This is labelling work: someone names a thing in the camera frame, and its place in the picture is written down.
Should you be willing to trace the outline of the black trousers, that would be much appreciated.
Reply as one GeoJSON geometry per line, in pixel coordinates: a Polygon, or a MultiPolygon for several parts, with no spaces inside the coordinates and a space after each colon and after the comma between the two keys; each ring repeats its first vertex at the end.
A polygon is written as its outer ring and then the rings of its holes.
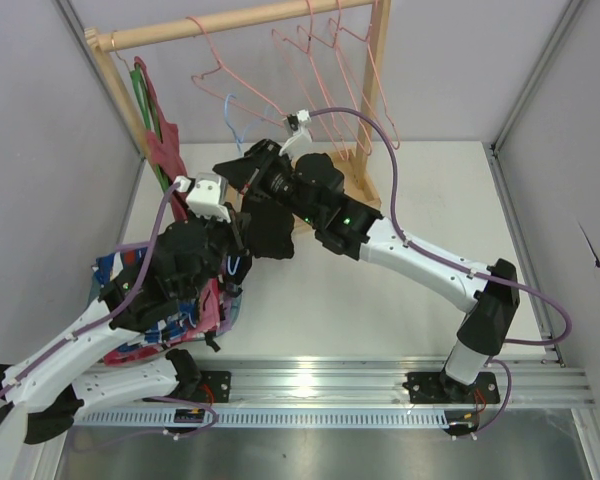
{"type": "Polygon", "coordinates": [[[240,212],[251,215],[248,241],[253,257],[287,260],[294,256],[293,214],[277,200],[243,195],[245,169],[242,158],[216,164],[212,171],[242,195],[240,212]]]}

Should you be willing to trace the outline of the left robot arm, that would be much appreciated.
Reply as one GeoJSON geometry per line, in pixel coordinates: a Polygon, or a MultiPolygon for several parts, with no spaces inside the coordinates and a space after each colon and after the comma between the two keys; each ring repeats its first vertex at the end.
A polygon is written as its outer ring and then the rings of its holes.
{"type": "Polygon", "coordinates": [[[191,398],[201,374],[179,346],[217,346],[221,279],[238,271],[250,223],[237,212],[191,216],[99,259],[100,290],[81,316],[28,359],[0,364],[0,426],[23,407],[24,441],[35,445],[99,406],[191,398]]]}

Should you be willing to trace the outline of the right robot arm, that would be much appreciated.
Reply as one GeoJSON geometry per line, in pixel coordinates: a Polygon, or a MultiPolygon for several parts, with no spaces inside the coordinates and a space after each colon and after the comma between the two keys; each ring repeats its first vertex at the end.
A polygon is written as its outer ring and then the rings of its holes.
{"type": "Polygon", "coordinates": [[[215,170],[244,196],[253,255],[291,257],[290,230],[300,216],[324,249],[400,274],[461,311],[456,342],[433,379],[433,394],[457,403],[475,396],[481,369],[501,352],[519,308],[512,263],[471,263],[399,232],[393,219],[346,193],[344,175],[326,153],[292,162],[279,144],[264,139],[215,170]]]}

